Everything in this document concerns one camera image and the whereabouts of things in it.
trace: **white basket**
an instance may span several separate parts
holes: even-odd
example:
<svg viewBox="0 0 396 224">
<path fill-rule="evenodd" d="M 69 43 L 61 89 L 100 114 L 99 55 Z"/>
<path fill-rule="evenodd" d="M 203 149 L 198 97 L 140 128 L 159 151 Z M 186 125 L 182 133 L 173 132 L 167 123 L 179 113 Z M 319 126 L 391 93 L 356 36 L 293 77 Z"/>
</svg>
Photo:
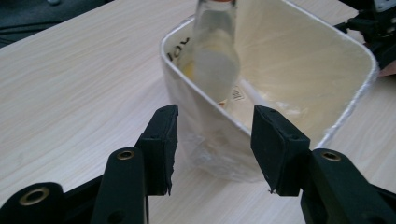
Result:
<svg viewBox="0 0 396 224">
<path fill-rule="evenodd" d="M 250 149 L 254 101 L 245 95 L 239 98 L 245 102 L 234 101 L 226 111 L 177 68 L 192 20 L 161 43 L 166 86 L 179 106 L 179 143 L 192 165 L 215 176 L 262 179 Z M 313 147 L 329 144 L 377 73 L 367 48 L 285 1 L 239 0 L 235 46 L 253 94 L 305 133 Z"/>
</svg>

